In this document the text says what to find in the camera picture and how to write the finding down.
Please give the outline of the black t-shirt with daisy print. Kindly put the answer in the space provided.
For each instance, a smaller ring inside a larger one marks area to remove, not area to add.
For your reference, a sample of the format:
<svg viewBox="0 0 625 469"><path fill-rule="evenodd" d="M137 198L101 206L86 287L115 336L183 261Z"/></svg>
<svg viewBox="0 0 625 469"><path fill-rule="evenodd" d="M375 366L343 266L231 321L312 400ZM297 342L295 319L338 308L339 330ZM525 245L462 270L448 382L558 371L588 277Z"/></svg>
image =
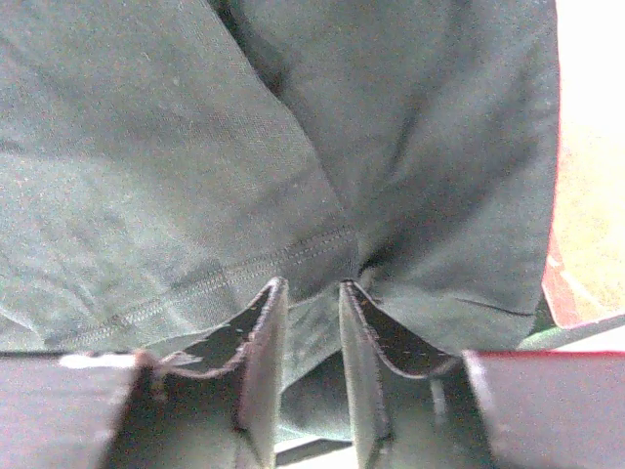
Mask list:
<svg viewBox="0 0 625 469"><path fill-rule="evenodd" d="M559 101L552 1L5 1L1 346L167 355L284 277L282 433L347 439L342 279L529 334Z"/></svg>

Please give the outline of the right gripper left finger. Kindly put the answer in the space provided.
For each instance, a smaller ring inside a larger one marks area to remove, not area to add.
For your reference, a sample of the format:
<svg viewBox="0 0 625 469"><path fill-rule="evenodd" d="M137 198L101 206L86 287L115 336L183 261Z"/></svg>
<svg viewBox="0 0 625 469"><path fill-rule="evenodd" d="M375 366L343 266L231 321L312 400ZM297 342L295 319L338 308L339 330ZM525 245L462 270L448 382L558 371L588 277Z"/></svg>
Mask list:
<svg viewBox="0 0 625 469"><path fill-rule="evenodd" d="M160 359L5 353L5 468L272 468L288 284Z"/></svg>

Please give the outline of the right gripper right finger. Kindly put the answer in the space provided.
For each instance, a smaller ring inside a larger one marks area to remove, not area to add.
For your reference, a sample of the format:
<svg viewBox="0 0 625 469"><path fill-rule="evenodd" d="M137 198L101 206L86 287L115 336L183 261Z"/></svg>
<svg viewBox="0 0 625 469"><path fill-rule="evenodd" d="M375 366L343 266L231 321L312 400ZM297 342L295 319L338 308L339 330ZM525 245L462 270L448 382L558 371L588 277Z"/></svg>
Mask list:
<svg viewBox="0 0 625 469"><path fill-rule="evenodd" d="M620 468L620 352L449 356L340 286L340 329L361 468Z"/></svg>

